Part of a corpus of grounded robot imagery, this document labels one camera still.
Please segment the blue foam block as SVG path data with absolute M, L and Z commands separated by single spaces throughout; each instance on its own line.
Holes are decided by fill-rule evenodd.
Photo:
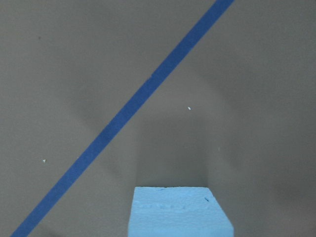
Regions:
M 130 237 L 232 237 L 234 227 L 209 188 L 135 187 Z

